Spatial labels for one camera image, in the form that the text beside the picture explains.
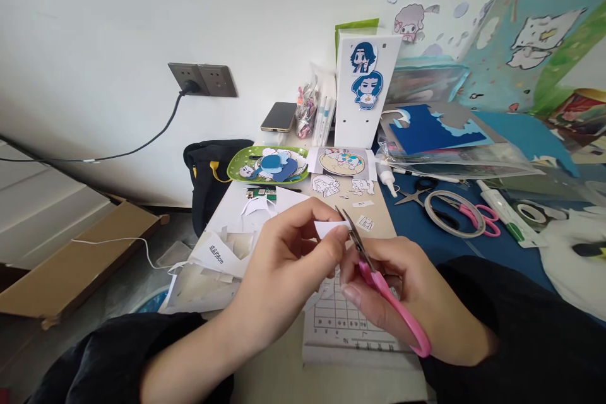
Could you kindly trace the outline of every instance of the black bag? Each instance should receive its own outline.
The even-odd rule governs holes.
[[[246,139],[204,141],[188,145],[183,151],[183,161],[194,185],[191,218],[198,237],[202,235],[229,186],[229,183],[221,183],[214,177],[210,162],[218,161],[217,176],[221,180],[229,180],[227,165],[237,152],[251,145],[253,141]]]

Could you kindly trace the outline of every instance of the smartphone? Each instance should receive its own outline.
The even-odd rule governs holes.
[[[275,131],[277,133],[288,133],[292,127],[292,121],[297,111],[297,103],[274,103],[261,124],[262,131]]]

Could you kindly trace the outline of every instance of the black sleeve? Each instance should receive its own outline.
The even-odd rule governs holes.
[[[421,359],[439,403],[603,402],[606,330],[521,273],[465,256],[437,267],[499,338],[476,367]]]
[[[138,404],[147,361],[204,322],[199,314],[185,312],[110,319],[50,367],[28,404]],[[201,356],[200,361],[212,359]],[[233,388],[234,377],[229,376],[205,402],[227,404]]]

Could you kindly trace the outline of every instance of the right hand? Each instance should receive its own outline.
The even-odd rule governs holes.
[[[400,291],[400,302],[419,322],[431,342],[431,355],[445,363],[473,366],[493,354],[495,334],[476,319],[456,296],[425,252],[405,237],[364,239],[367,254],[387,283]],[[414,335],[395,309],[371,289],[359,273],[352,246],[341,261],[341,288],[373,325],[411,346]]]

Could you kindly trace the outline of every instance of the wall outlet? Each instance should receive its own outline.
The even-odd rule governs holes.
[[[188,93],[188,96],[209,96],[208,89],[200,74],[199,66],[191,63],[169,63],[172,75],[175,76],[181,90],[185,90],[185,82],[193,80],[200,86],[198,93]]]
[[[237,98],[234,81],[225,65],[198,65],[210,96]]]

